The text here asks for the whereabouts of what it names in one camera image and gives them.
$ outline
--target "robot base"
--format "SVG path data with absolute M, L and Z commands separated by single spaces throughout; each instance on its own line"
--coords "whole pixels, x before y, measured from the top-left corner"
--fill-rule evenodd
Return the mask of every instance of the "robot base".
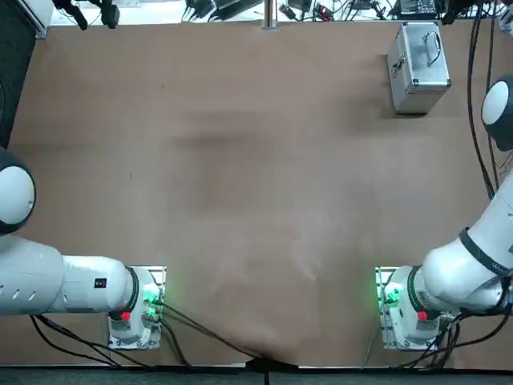
M 406 292 L 410 270 L 409 266 L 378 266 L 375 269 L 379 318 L 385 349 L 425 351 L 438 333 L 438 320 L 423 323 L 420 325 L 421 330 L 418 328 L 417 312 Z M 430 349 L 435 350 L 437 347 L 432 346 Z
M 128 266 L 139 279 L 139 297 L 130 319 L 115 321 L 109 318 L 109 346 L 120 350 L 148 350 L 160 347 L 159 319 L 162 306 L 149 303 L 148 296 L 164 300 L 165 266 Z

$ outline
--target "case latch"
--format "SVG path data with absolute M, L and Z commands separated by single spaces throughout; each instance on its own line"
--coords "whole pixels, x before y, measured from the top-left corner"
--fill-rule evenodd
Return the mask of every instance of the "case latch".
M 398 77 L 398 71 L 401 70 L 402 65 L 406 61 L 406 54 L 403 52 L 401 56 L 399 56 L 398 61 L 392 66 L 392 71 L 390 71 L 390 74 L 395 79 Z

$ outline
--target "black floor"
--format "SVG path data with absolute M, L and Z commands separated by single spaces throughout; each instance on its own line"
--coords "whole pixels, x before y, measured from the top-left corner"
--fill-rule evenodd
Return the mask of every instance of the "black floor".
M 9 143 L 35 31 L 14 0 L 0 0 L 0 145 Z
M 77 369 L 0 368 L 2 385 L 265 385 L 257 373 L 195 375 Z M 271 373 L 269 385 L 510 385 L 512 375 L 292 375 Z

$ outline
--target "green light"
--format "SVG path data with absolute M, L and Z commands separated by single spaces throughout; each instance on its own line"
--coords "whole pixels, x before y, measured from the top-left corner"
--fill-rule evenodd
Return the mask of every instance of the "green light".
M 388 303 L 391 307 L 395 307 L 401 297 L 402 286 L 397 283 L 390 283 L 385 288 L 385 292 L 385 303 Z
M 143 299 L 146 302 L 158 302 L 159 301 L 159 295 L 155 293 L 153 290 L 145 290 L 143 292 Z

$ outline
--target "metal pole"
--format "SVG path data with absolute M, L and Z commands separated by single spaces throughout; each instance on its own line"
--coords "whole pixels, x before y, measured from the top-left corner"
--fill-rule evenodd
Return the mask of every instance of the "metal pole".
M 274 19 L 276 12 L 273 11 L 273 5 L 275 4 L 275 1 L 276 0 L 264 0 L 264 22 L 262 24 L 263 30 L 277 30 L 277 21 Z

